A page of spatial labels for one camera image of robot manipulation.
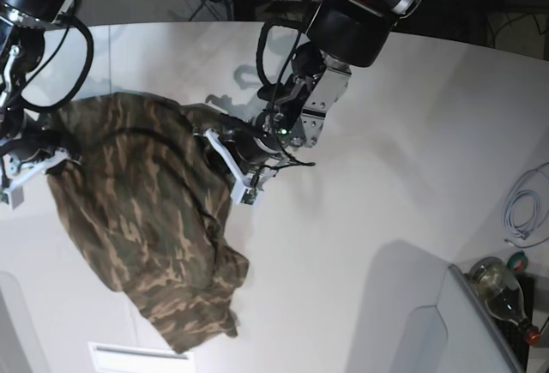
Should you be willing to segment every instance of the bottle cap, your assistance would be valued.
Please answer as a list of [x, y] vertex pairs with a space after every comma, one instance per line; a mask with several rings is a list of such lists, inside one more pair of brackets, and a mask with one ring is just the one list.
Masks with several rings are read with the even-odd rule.
[[535, 346], [541, 339], [541, 333], [537, 328], [531, 328], [524, 334], [524, 339], [529, 345]]

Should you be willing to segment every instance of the white cable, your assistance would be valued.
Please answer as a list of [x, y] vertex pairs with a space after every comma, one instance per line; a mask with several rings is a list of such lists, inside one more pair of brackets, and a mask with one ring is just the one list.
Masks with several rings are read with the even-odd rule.
[[[520, 178], [516, 181], [515, 185], [511, 188], [509, 194], [505, 198], [504, 208], [502, 210], [502, 224], [504, 228], [509, 233], [511, 233], [514, 238], [520, 238], [521, 240], [528, 239], [535, 230], [537, 230], [541, 225], [543, 225], [543, 223], [545, 223], [547, 217], [549, 216], [548, 208], [543, 217], [540, 217], [540, 195], [533, 190], [524, 189], [524, 186], [538, 174], [540, 174], [549, 183], [549, 176], [543, 171], [543, 169], [547, 166], [549, 166], [549, 163], [544, 163], [543, 165], [540, 165], [533, 170], [529, 170], [522, 176], [520, 176]], [[526, 221], [522, 222], [521, 224], [517, 224], [513, 218], [515, 213], [515, 207], [518, 202], [523, 201], [524, 199], [532, 199], [532, 201], [534, 202], [534, 208], [532, 214]], [[539, 246], [547, 240], [549, 240], [549, 237], [541, 240], [538, 243], [530, 244], [528, 246], [521, 246], [512, 239], [505, 239], [505, 242], [519, 249], [529, 249], [531, 247]]]

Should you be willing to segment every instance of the metal bracket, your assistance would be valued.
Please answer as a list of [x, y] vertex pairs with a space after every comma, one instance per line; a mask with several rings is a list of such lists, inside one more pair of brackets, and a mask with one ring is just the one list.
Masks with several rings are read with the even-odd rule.
[[3, 84], [4, 90], [0, 93], [0, 107], [4, 105], [9, 95], [13, 90], [13, 82], [11, 80], [11, 70], [14, 67], [15, 60], [21, 55], [21, 48], [18, 45], [12, 45], [9, 49], [8, 62], [3, 68]]
[[49, 159], [42, 160], [32, 167], [29, 167], [28, 170], [25, 170], [12, 179], [8, 188], [2, 190], [0, 193], [0, 201], [7, 203], [12, 210], [15, 210], [25, 201], [25, 195], [23, 193], [24, 183], [67, 159], [70, 159], [67, 150], [59, 149]]
[[251, 186], [251, 177], [247, 177], [242, 173], [237, 162], [233, 158], [231, 152], [221, 143], [220, 135], [213, 129], [208, 129], [204, 133], [204, 137], [208, 139], [215, 151], [223, 158], [226, 165], [229, 167], [235, 182], [231, 192], [231, 199], [234, 204], [249, 204], [256, 205], [259, 195], [262, 193], [262, 183], [256, 187]]
[[304, 146], [307, 148], [314, 147], [318, 143], [328, 110], [345, 94], [351, 78], [348, 65], [336, 63], [330, 57], [326, 58], [326, 65], [326, 71], [301, 112], [301, 124], [305, 133]]

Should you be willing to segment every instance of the glass bottle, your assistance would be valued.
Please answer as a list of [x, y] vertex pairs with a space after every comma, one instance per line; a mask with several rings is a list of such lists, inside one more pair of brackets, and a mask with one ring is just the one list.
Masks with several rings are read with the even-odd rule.
[[488, 257], [471, 268], [469, 281], [488, 312], [504, 322], [515, 324], [531, 346], [540, 340], [537, 327], [524, 313], [524, 294], [515, 275], [497, 257]]

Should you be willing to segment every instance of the cloth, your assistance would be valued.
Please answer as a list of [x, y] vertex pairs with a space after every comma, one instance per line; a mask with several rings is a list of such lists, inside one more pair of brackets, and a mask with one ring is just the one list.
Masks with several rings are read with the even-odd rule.
[[129, 93], [77, 100], [51, 117], [81, 163], [48, 177], [63, 226], [109, 289], [125, 292], [176, 352], [224, 333], [249, 263], [224, 239], [231, 182], [193, 128], [207, 108]]

